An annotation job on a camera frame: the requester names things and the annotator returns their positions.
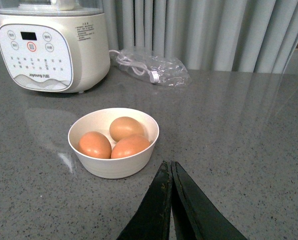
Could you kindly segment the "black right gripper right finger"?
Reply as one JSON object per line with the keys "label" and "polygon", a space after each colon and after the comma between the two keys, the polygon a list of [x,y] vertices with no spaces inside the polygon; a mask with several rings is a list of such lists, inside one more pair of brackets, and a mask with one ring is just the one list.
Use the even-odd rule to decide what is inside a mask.
{"label": "black right gripper right finger", "polygon": [[245,240],[179,162],[171,163],[172,213],[178,240]]}

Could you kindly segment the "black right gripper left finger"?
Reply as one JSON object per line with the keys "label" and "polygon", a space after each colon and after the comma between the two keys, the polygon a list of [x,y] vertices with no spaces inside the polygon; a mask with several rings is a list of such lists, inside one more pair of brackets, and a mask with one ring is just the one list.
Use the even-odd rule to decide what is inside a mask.
{"label": "black right gripper left finger", "polygon": [[170,162],[162,162],[136,213],[117,237],[119,240],[168,240],[173,175]]}

